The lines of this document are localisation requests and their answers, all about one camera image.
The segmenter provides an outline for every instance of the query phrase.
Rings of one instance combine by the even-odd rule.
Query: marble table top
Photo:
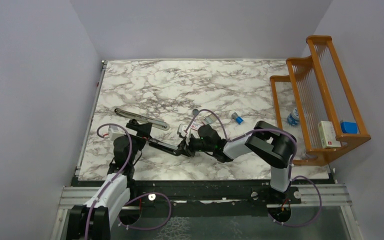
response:
[[[168,144],[177,145],[179,124],[188,124],[193,109],[210,109],[223,122],[229,138],[254,128],[257,121],[276,124],[269,77],[288,75],[285,60],[113,60],[108,61],[93,115],[87,146],[78,179],[105,179],[112,160],[113,142],[99,138],[98,126],[115,123],[125,126],[129,119],[117,116],[115,108],[164,120],[167,131],[153,127],[151,135]],[[279,83],[278,97],[283,119],[294,108],[291,86]],[[244,120],[238,125],[231,114]],[[223,137],[218,122],[211,126]],[[298,141],[297,158],[304,154],[299,128],[283,123],[286,131]],[[294,166],[292,177],[303,175],[327,179],[327,167]],[[270,166],[254,153],[232,162],[221,163],[204,154],[195,157],[173,156],[145,146],[135,166],[136,180],[245,180],[270,179]]]

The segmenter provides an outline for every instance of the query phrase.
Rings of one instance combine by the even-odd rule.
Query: gray utility knife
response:
[[[118,116],[125,117],[128,119],[135,119],[136,121],[141,122],[141,123],[151,123],[152,126],[157,128],[157,129],[161,129],[164,131],[167,131],[170,129],[170,125],[168,123],[164,122],[163,120],[160,120],[160,119],[156,119],[156,118],[152,118],[152,117],[148,117],[148,116],[142,116],[142,115],[139,115],[139,114],[136,114],[133,112],[121,110],[120,108],[116,108],[114,110],[114,112]]]

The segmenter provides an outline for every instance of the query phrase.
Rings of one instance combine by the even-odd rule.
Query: box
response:
[[[318,123],[318,133],[320,134],[321,146],[327,148],[339,148],[341,142],[336,140],[334,125],[331,121],[320,121]]]

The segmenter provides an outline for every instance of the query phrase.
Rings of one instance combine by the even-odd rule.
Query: white wall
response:
[[[331,0],[71,0],[103,59],[299,56]]]
[[[315,34],[333,37],[372,137],[331,165],[348,186],[364,238],[384,239],[384,0],[333,0]]]
[[[100,68],[68,0],[0,1],[0,240],[49,239]]]

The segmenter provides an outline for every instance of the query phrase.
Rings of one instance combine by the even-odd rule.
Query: wooden rack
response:
[[[282,127],[276,82],[292,85],[305,151],[311,158],[295,165],[324,166],[371,139],[360,115],[331,36],[312,35],[306,40],[311,55],[286,60],[288,76],[271,76],[277,125]],[[343,133],[341,120],[355,122],[357,134]],[[318,124],[330,121],[341,147],[322,148]]]

